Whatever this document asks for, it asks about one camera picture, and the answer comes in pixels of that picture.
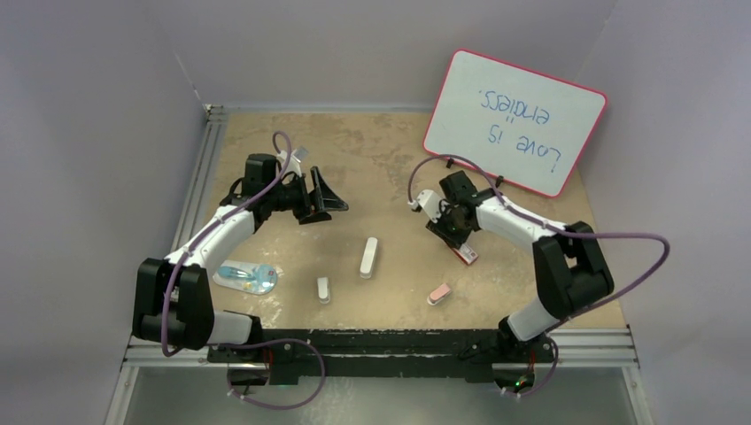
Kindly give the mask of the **red white staple box sleeve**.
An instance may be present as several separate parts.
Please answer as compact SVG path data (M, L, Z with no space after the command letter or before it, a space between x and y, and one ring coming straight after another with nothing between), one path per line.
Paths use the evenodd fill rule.
M471 266L478 259L478 254L466 243L458 248L452 248L451 251L467 266Z

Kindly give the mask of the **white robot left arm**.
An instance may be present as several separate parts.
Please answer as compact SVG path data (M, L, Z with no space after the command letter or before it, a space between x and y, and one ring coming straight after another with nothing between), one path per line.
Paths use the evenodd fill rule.
M305 225L348 210L318 167L309 174L311 187L298 158L285 151L249 155L244 176L230 187L212 220L183 247L138 267L132 336L161 343L167 356L224 344L243 362L258 359L264 350L259 317L215 309L210 279L272 213L290 211Z

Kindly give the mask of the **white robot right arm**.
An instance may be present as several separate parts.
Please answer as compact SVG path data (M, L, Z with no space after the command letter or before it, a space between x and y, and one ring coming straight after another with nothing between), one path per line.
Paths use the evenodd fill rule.
M592 228L548 220L513 203L496 188L479 190L464 172L446 176L441 192L426 189L417 205L428 230L459 249L479 231L501 236L533 259L535 297L499 322L497 347L506 359L528 353L532 340L612 294L614 281Z

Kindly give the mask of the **long white stapler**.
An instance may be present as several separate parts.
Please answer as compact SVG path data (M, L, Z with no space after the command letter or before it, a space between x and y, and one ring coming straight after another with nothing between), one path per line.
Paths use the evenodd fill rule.
M359 274L362 279L370 279L372 277L376 263L377 249L378 239L376 237L369 237L366 241L360 262Z

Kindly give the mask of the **blue hair clip package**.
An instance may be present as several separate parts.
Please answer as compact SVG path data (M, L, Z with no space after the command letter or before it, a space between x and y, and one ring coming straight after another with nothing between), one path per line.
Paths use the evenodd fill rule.
M221 287L262 296L271 292L278 282L278 273L269 264L226 260L213 275Z

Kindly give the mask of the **pink framed whiteboard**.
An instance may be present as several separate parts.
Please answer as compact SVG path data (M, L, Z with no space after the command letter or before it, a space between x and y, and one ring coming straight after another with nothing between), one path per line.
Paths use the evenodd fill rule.
M545 197L569 180L607 96L470 50L452 55L423 138L431 154Z

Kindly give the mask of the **aluminium frame rails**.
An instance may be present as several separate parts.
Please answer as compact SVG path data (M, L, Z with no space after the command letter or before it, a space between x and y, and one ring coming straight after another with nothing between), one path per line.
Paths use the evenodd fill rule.
M316 155L328 140L362 135L378 148L372 164L394 147L421 156L417 139L426 112L242 112L218 108L206 126L202 150L175 236L184 242L207 219L227 182L230 154L257 145L262 130L280 124ZM487 382L424 369L407 375L399 357L372 363L389 375L341 375L314 369L293 385L265 384L261 363L212 363L207 350L167 359L152 343L128 344L107 414L110 424L650 424L638 355L617 305L554 333L557 367L539 365L544 388L529 401L500 395Z

